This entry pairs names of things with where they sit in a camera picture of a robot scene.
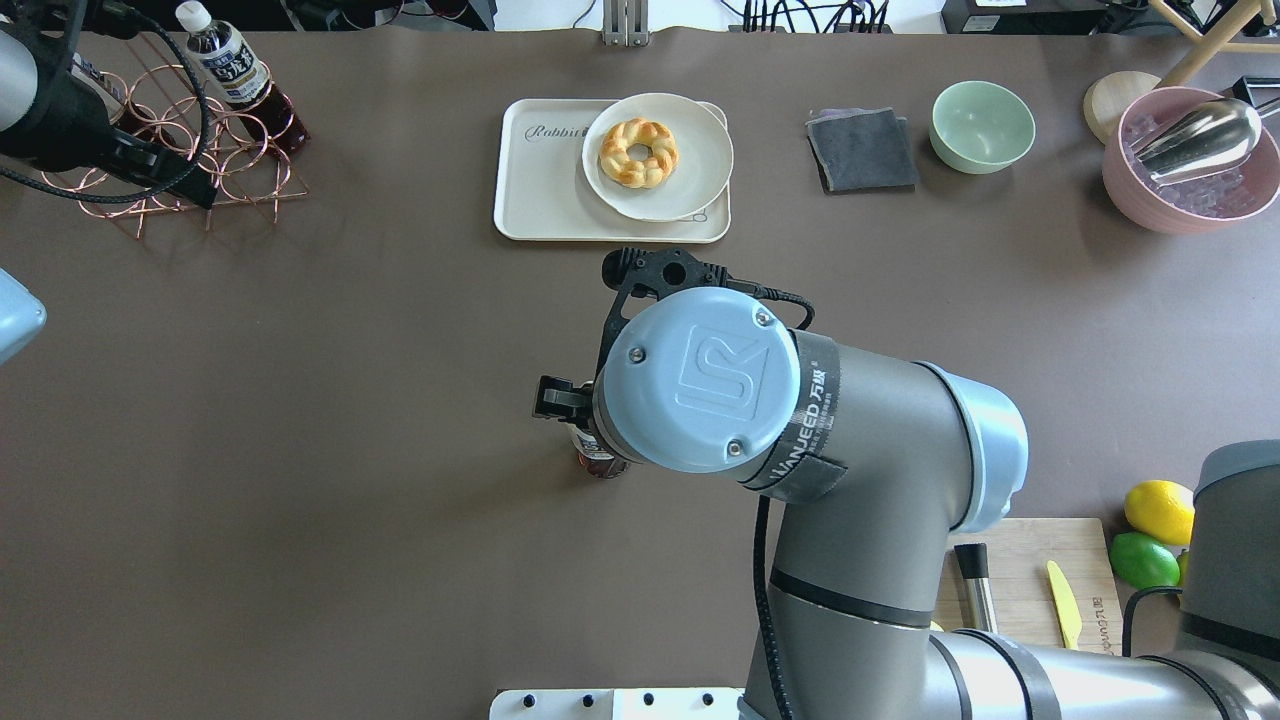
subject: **gray cloth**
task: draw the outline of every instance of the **gray cloth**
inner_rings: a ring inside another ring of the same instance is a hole
[[[906,118],[881,110],[822,110],[808,123],[809,143],[827,192],[914,186],[920,179]]]

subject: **wooden cutting board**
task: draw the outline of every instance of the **wooden cutting board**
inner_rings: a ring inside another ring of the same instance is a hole
[[[950,546],[987,543],[991,593],[1000,634],[1027,644],[1062,647],[1044,564],[1062,568],[1080,607],[1080,650],[1120,655],[1121,615],[1106,537],[1097,518],[1006,518],[982,533],[954,534]],[[965,588],[947,550],[933,620],[969,626]]]

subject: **braided bread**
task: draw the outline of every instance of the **braided bread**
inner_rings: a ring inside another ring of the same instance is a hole
[[[635,145],[649,149],[644,160],[632,160],[627,155]],[[632,118],[609,128],[600,145],[600,169],[626,187],[652,188],[671,177],[680,161],[676,138],[662,123]]]

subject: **lime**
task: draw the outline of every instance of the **lime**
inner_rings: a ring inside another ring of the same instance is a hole
[[[1115,574],[1138,589],[1178,584],[1180,573],[1174,553],[1146,533],[1116,536],[1110,557]]]

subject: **bottle label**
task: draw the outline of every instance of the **bottle label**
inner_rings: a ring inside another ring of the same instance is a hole
[[[266,65],[253,55],[238,29],[232,29],[225,46],[209,55],[197,55],[197,59],[232,102],[252,102],[270,79]]]
[[[588,460],[613,460],[613,455],[600,447],[600,443],[590,433],[568,423],[564,425],[568,428],[568,437],[573,442],[573,447],[582,454],[582,457]]]

